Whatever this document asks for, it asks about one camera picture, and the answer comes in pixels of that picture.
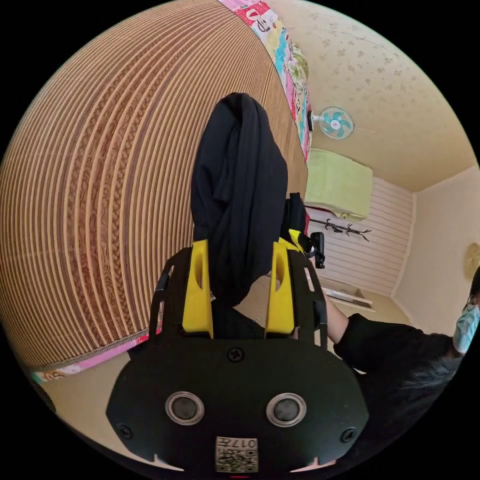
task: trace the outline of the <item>face mask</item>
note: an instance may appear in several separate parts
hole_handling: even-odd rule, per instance
[[[467,305],[461,317],[456,322],[455,333],[453,334],[453,346],[461,354],[465,354],[477,331],[480,321],[480,307],[478,305]]]

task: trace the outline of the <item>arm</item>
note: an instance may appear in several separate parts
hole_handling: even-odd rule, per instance
[[[335,353],[362,372],[371,373],[407,350],[415,350],[425,337],[421,330],[409,325],[372,321],[359,313],[347,318],[327,295],[324,297],[328,337]]]

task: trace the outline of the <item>wall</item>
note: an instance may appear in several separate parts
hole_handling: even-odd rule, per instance
[[[346,226],[347,221],[326,212],[307,209],[312,219]],[[325,235],[325,269],[322,277],[390,296],[400,278],[408,252],[414,218],[414,195],[379,178],[373,179],[370,214],[353,224],[356,230],[371,229],[365,241],[356,234],[334,233],[310,222],[308,234]]]
[[[341,141],[315,128],[312,147],[356,160],[371,167],[376,177],[412,192],[475,164],[448,102],[395,45],[358,21],[312,2],[267,3],[308,61],[314,113],[341,107],[355,123],[353,134]]]
[[[426,332],[453,333],[470,291],[464,255],[480,241],[479,219],[476,166],[416,194],[410,254],[393,298]]]

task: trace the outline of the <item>fisheye view circle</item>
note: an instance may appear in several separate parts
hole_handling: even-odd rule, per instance
[[[2,330],[55,415],[152,478],[334,477],[468,353],[479,206],[461,122],[379,33],[306,0],[170,1],[18,124]]]

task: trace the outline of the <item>wall fan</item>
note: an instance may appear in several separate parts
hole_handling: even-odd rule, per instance
[[[329,106],[322,110],[320,115],[313,115],[308,112],[308,128],[314,131],[315,122],[320,126],[321,131],[329,138],[343,140],[349,137],[355,128],[354,121],[349,113],[343,108]]]

